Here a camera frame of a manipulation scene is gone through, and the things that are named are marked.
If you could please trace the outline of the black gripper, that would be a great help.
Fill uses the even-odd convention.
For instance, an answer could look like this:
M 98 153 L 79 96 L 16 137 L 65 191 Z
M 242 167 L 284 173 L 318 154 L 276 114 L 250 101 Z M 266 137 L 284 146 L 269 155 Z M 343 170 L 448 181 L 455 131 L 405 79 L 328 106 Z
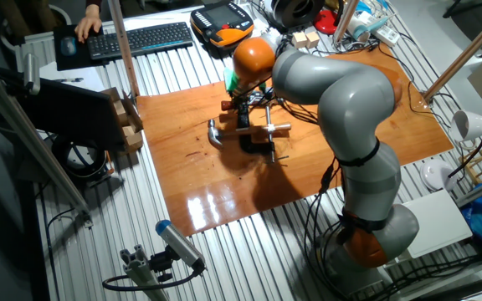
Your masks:
M 265 105 L 273 98 L 273 88 L 261 84 L 250 91 L 243 92 L 232 98 L 233 108 L 237 110 L 240 106 L 241 114 L 249 113 L 249 105 Z

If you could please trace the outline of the person's bare hand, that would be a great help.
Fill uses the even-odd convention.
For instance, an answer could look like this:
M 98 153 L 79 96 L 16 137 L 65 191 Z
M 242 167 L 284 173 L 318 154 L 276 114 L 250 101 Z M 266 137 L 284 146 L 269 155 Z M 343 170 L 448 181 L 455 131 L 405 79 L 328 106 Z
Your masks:
M 86 6 L 85 16 L 79 21 L 74 29 L 77 40 L 85 43 L 90 35 L 90 31 L 98 33 L 102 26 L 100 20 L 100 6 L 98 4 L 90 4 Z

